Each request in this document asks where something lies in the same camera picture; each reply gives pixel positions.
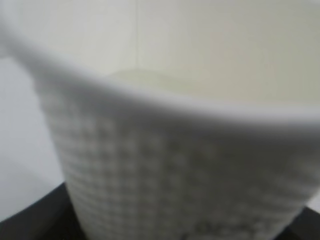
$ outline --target black saucer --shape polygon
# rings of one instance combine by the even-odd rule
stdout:
[[[0,222],[0,240],[86,240],[64,184]],[[320,240],[320,214],[305,208],[275,240]]]

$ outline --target cup rim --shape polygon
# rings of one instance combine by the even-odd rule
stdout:
[[[320,142],[320,105],[255,106],[195,99],[129,86],[112,79],[102,82],[103,76],[39,45],[28,36],[15,18],[17,1],[0,1],[1,31],[12,55],[33,74],[44,74],[43,81],[58,84],[83,103],[90,102],[92,109],[102,114],[113,112],[126,115],[125,118],[137,124],[143,123],[143,127],[227,141]]]

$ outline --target white cup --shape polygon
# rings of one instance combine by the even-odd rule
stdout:
[[[243,2],[237,7],[249,11]],[[188,73],[177,69],[195,64],[179,65],[182,35],[166,40],[179,23],[170,17],[195,1],[139,0],[141,24],[155,27],[144,26],[150,41],[138,57],[136,3],[1,3],[5,44],[34,78],[84,232],[90,240],[271,240],[319,187],[319,105],[215,101],[107,81],[137,62],[179,78]]]

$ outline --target white wall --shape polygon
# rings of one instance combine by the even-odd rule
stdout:
[[[12,59],[0,58],[0,221],[62,182],[31,79]]]

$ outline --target grid pattern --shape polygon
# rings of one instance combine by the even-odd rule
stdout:
[[[269,240],[319,185],[311,151],[145,131],[36,87],[91,240]]]

